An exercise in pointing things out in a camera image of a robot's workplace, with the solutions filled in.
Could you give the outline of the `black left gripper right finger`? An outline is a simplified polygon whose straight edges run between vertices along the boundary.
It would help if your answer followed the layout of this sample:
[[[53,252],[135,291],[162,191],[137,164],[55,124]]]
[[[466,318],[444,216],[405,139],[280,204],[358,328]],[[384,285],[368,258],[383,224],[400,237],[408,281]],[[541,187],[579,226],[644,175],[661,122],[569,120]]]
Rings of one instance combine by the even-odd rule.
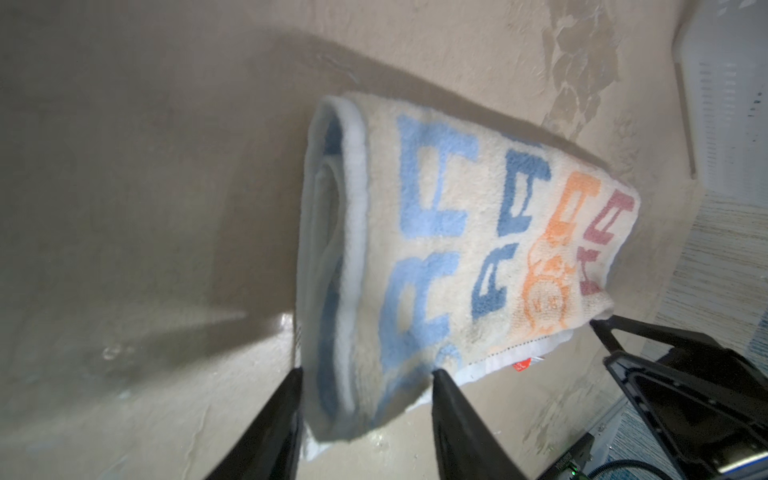
[[[526,479],[443,369],[433,371],[432,425],[440,479]]]

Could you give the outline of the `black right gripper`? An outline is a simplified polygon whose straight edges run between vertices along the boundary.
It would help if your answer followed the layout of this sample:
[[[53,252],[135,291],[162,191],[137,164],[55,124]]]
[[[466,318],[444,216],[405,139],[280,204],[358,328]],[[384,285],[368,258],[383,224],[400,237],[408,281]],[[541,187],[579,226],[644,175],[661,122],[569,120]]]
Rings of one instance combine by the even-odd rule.
[[[703,333],[618,315],[589,325],[610,353],[606,369],[682,478],[766,478],[767,378],[759,369]],[[647,360],[624,352],[614,330],[675,348]]]

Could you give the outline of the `white plastic laundry basket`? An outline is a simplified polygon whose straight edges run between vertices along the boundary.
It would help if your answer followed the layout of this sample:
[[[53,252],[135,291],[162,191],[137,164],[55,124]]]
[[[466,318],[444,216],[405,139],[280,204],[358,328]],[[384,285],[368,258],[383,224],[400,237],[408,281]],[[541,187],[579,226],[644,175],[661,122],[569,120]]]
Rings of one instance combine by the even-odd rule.
[[[693,176],[767,204],[767,4],[695,1],[673,43]]]

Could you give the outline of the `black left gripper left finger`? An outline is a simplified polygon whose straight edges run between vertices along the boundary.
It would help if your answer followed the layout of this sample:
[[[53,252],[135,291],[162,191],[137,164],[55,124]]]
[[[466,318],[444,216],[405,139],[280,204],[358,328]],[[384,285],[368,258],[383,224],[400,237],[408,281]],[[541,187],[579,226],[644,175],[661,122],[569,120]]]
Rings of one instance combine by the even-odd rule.
[[[290,370],[207,479],[295,479],[303,439],[302,386],[303,370]]]

